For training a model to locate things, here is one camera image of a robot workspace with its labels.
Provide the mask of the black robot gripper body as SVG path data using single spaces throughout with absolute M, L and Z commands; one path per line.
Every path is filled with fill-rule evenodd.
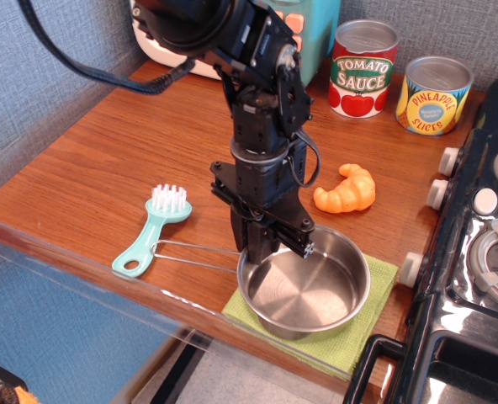
M 272 226 L 280 245 L 302 258 L 314 250 L 311 233 L 315 223 L 300 202 L 299 190 L 309 188 L 315 176 L 305 180 L 306 152 L 315 149 L 307 134 L 296 134 L 277 150 L 253 153 L 235 141 L 230 143 L 233 163 L 210 165 L 215 176 L 212 192 L 229 206 L 239 205 L 251 221 Z

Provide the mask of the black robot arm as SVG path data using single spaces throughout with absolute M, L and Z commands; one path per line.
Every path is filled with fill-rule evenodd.
M 260 263 L 280 246 L 314 249 L 315 223 L 299 200 L 314 178 L 305 131 L 312 98 L 288 25 L 260 1 L 138 1 L 138 28 L 160 46 L 201 61 L 220 76 L 233 119 L 233 162 L 214 162 L 214 193 L 230 206 L 237 248 Z

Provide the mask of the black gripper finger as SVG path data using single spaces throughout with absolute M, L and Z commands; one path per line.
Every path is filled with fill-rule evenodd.
M 252 264 L 262 262 L 271 254 L 277 252 L 280 240 L 272 226 L 265 226 L 260 222 L 251 221 L 247 225 L 247 256 Z
M 230 206 L 230 223 L 236 248 L 242 252 L 247 245 L 247 218 L 244 210 L 239 205 Z

